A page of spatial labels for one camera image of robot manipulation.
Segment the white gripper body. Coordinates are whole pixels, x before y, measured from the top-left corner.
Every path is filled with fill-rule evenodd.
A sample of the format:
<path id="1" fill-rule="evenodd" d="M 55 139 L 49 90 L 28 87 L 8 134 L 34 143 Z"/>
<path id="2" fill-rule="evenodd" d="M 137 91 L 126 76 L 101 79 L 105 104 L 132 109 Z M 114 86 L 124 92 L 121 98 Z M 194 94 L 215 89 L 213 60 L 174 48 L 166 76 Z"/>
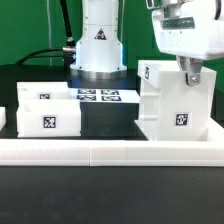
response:
<path id="1" fill-rule="evenodd" d="M 146 0 L 160 52 L 224 58 L 224 0 Z"/>

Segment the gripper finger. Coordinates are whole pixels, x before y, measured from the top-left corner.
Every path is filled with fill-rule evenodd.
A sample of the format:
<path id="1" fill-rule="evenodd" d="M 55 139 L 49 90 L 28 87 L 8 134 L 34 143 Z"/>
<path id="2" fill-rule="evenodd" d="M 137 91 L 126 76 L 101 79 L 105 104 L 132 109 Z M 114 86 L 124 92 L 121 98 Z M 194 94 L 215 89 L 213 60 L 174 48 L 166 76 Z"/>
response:
<path id="1" fill-rule="evenodd" d="M 199 85 L 201 83 L 202 61 L 200 59 L 177 56 L 179 68 L 185 72 L 185 82 L 187 85 Z"/>

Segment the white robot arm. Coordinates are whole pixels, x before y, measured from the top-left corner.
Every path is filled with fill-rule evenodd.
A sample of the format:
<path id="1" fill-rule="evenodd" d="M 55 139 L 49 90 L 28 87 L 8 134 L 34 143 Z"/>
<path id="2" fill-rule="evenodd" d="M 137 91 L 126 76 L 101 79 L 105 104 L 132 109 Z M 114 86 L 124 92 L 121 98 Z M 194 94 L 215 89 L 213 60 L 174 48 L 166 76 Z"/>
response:
<path id="1" fill-rule="evenodd" d="M 224 0 L 145 0 L 160 52 L 174 55 L 186 83 L 201 82 L 202 64 L 224 57 Z M 118 0 L 83 0 L 83 33 L 74 70 L 95 77 L 125 69 L 118 39 Z"/>

